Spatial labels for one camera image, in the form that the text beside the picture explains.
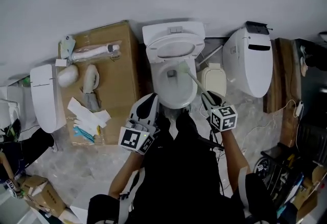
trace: toilet lid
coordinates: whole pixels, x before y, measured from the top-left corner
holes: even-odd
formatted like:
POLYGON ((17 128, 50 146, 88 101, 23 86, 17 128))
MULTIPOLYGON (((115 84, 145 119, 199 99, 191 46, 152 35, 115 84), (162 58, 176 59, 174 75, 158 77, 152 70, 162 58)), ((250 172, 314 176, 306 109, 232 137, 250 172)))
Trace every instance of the toilet lid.
POLYGON ((204 48, 204 40, 195 34, 171 34, 161 37, 147 47, 150 63, 166 60, 196 58, 204 48))

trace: toilet bowl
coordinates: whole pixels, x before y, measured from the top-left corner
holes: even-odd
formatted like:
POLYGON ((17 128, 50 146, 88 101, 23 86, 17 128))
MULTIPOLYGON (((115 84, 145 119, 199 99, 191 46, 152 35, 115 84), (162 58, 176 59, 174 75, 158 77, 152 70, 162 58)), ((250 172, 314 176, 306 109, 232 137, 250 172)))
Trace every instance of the toilet bowl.
POLYGON ((56 67, 46 64, 33 68, 30 77, 36 118, 45 132, 52 133, 66 124, 56 67))
POLYGON ((204 48, 203 24, 160 23, 142 30, 153 88, 160 103, 171 109, 186 107, 195 98, 197 85, 187 73, 179 72, 178 64, 185 61, 196 76, 195 58, 204 48))
POLYGON ((272 78, 272 49, 267 34, 234 32, 223 46, 223 66, 227 79, 253 97, 263 97, 272 78))
POLYGON ((0 87, 0 129, 19 119, 21 130, 27 130, 36 121, 30 87, 0 87))

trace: marble floor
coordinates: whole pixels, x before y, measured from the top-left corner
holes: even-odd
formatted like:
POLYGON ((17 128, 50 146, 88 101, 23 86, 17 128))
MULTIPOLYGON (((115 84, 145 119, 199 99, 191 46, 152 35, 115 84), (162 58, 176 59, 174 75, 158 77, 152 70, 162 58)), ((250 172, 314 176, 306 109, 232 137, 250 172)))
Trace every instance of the marble floor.
MULTIPOLYGON (((222 42, 222 40, 207 40, 203 55, 206 56, 222 42)), ((207 62, 222 64, 222 52, 218 51, 207 62)), ((235 105, 239 115, 238 125, 233 133, 253 169, 256 161, 261 157, 260 152, 277 144, 281 132, 282 111, 274 115, 265 114, 262 111, 261 98, 251 97, 230 83, 227 83, 226 97, 235 105)), ((201 104, 200 96, 197 95, 192 102, 191 117, 200 135, 208 138, 210 128, 200 114, 201 104)), ((171 134, 174 137, 177 134, 174 121, 172 121, 171 134)), ((72 146, 65 127, 56 131, 54 135, 59 151, 54 153, 48 149, 28 167, 27 173, 48 178, 67 205, 73 202, 87 182, 92 180, 111 182, 129 155, 129 152, 118 146, 72 146)), ((225 195, 231 196, 223 152, 220 154, 219 171, 225 195)))

